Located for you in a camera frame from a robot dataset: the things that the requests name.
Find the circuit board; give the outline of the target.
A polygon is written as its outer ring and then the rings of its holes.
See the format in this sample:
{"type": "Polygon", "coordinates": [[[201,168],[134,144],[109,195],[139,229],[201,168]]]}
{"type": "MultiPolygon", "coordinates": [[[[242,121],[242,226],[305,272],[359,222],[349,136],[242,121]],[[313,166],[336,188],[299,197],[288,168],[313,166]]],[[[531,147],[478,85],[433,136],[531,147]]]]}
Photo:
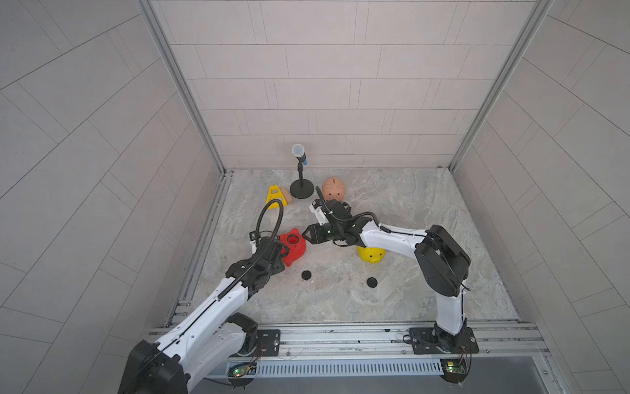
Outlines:
{"type": "Polygon", "coordinates": [[[231,380],[253,379],[257,374],[257,370],[258,365],[256,363],[234,364],[228,368],[226,377],[231,380]]]}
{"type": "Polygon", "coordinates": [[[469,373],[468,363],[464,360],[441,359],[441,367],[443,371],[441,378],[448,383],[462,383],[469,373]]]}

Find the red piggy bank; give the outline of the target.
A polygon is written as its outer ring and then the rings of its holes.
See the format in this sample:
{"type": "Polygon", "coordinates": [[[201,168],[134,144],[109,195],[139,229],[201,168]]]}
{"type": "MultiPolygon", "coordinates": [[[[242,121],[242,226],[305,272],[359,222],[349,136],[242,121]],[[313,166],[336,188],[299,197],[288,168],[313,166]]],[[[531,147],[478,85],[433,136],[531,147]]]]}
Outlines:
{"type": "Polygon", "coordinates": [[[280,235],[283,244],[281,258],[286,267],[304,256],[306,252],[306,240],[303,238],[298,228],[293,228],[287,233],[280,235]]]}

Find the aluminium mounting rail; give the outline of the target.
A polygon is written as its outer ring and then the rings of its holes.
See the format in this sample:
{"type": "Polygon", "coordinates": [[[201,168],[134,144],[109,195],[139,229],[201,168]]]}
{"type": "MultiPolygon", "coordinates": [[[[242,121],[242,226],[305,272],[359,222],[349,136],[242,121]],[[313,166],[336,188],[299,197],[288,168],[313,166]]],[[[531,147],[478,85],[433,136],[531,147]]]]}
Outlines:
{"type": "Polygon", "coordinates": [[[287,323],[259,325],[258,330],[282,332],[278,356],[242,357],[249,361],[301,361],[333,359],[376,359],[424,356],[446,358],[479,355],[534,356],[548,354],[540,330],[534,323],[518,320],[472,321],[479,353],[471,355],[415,355],[412,346],[403,342],[410,328],[431,328],[433,322],[397,323],[287,323]]]}

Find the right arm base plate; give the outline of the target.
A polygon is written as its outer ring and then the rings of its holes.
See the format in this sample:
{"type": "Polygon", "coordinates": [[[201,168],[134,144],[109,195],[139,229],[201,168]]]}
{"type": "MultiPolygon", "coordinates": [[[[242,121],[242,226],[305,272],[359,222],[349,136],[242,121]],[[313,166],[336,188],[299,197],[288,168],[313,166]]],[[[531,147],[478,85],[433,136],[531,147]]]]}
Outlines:
{"type": "Polygon", "coordinates": [[[479,346],[472,328],[463,326],[458,334],[433,328],[410,328],[409,343],[415,355],[477,354],[479,346]]]}

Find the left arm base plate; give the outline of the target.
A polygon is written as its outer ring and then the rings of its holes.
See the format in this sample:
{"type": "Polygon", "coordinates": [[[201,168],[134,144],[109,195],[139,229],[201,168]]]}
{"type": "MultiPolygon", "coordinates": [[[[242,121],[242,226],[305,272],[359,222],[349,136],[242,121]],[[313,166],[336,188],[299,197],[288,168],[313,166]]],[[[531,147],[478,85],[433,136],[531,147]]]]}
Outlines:
{"type": "Polygon", "coordinates": [[[256,335],[247,333],[241,349],[234,354],[238,357],[278,356],[282,332],[278,329],[258,330],[256,335]]]}

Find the left circuit board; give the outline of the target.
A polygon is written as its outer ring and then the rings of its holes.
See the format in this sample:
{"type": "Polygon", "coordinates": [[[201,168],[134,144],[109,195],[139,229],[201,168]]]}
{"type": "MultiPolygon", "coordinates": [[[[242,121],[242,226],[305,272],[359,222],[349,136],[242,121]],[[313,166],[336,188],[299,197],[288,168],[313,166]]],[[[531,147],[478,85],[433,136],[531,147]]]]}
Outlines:
{"type": "Polygon", "coordinates": [[[258,365],[256,363],[234,364],[228,368],[226,377],[231,380],[253,379],[257,374],[257,370],[258,365]]]}

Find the small wooden block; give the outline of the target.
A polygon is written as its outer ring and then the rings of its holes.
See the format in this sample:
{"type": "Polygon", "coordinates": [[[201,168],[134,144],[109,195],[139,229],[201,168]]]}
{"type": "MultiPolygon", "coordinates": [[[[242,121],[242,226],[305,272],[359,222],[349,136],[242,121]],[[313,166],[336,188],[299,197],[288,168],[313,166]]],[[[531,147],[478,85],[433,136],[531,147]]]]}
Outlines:
{"type": "Polygon", "coordinates": [[[294,199],[293,199],[293,197],[292,197],[292,195],[291,195],[290,191],[289,191],[287,188],[282,187],[282,188],[281,188],[281,192],[282,192],[282,195],[284,196],[284,198],[285,198],[285,200],[286,200],[287,204],[289,204],[289,205],[293,205],[293,203],[294,203],[294,199]]]}

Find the yellow triangular block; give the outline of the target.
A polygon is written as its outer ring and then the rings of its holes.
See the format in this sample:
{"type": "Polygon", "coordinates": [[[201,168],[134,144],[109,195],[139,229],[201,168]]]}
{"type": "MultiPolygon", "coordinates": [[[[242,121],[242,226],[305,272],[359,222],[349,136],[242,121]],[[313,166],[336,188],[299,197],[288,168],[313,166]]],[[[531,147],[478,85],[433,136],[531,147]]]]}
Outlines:
{"type": "Polygon", "coordinates": [[[270,203],[272,200],[280,200],[280,203],[274,203],[269,206],[269,208],[278,208],[281,204],[282,206],[287,206],[288,201],[285,198],[285,195],[282,192],[282,189],[278,185],[270,186],[267,192],[266,203],[270,203]]]}

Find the pink piggy bank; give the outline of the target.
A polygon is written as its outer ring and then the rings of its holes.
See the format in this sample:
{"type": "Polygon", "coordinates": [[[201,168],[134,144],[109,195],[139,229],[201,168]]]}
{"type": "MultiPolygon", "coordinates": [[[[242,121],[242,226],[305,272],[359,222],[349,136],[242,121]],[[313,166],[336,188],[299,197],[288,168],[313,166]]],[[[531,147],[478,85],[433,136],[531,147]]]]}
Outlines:
{"type": "Polygon", "coordinates": [[[322,192],[326,201],[344,201],[346,198],[346,184],[338,177],[329,177],[323,182],[322,192]]]}

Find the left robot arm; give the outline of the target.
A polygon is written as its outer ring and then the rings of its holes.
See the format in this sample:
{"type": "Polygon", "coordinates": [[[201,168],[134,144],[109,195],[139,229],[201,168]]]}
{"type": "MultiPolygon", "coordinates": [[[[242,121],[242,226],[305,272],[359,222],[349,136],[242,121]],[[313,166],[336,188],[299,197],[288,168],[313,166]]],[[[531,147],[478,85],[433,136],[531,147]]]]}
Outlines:
{"type": "Polygon", "coordinates": [[[155,342],[140,341],[130,352],[119,393],[188,393],[221,362],[249,355],[258,325],[236,310],[285,269],[284,244],[264,236],[249,259],[232,264],[213,293],[187,318],[155,342]]]}

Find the yellow piggy bank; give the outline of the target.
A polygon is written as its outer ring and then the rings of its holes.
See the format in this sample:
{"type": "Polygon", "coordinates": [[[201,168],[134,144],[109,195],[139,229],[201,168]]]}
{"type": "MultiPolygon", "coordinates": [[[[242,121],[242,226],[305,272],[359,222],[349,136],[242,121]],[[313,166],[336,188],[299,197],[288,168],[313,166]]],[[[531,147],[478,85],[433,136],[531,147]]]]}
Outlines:
{"type": "Polygon", "coordinates": [[[386,251],[376,247],[357,247],[359,258],[369,264],[378,264],[383,260],[386,251]]]}

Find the right circuit board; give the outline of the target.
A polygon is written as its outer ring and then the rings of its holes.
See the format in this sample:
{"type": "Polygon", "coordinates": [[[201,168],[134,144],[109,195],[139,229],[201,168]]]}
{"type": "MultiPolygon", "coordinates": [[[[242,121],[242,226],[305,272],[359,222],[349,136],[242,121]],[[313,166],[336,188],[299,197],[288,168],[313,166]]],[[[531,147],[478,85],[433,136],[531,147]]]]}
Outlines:
{"type": "Polygon", "coordinates": [[[441,378],[448,383],[462,383],[469,373],[468,363],[464,360],[441,359],[441,367],[443,371],[441,378]]]}

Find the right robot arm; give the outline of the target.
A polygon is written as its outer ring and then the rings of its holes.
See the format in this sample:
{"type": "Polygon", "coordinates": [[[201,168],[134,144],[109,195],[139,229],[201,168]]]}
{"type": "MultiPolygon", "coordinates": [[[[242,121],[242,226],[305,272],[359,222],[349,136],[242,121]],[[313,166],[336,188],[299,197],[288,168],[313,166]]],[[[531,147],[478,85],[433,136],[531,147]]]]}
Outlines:
{"type": "Polygon", "coordinates": [[[328,241],[338,246],[379,248],[415,259],[425,282],[436,295],[437,316],[431,328],[410,328],[403,342],[416,355],[479,352],[464,313],[465,285],[471,259],[451,234],[439,225],[428,230],[398,228],[381,223],[371,212],[352,215],[350,206],[322,197],[309,211],[318,222],[307,227],[303,238],[313,245],[328,241]]]}

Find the black microphone stand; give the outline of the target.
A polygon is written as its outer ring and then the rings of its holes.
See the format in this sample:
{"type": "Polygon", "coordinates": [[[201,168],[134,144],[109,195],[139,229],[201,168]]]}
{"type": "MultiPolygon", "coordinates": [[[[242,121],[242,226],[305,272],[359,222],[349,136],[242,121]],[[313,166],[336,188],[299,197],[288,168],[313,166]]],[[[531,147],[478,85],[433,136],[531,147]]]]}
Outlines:
{"type": "Polygon", "coordinates": [[[298,160],[297,170],[299,179],[290,185],[290,194],[299,200],[305,200],[314,192],[313,182],[304,178],[304,166],[308,164],[305,148],[302,144],[294,144],[291,148],[293,156],[298,160]]]}

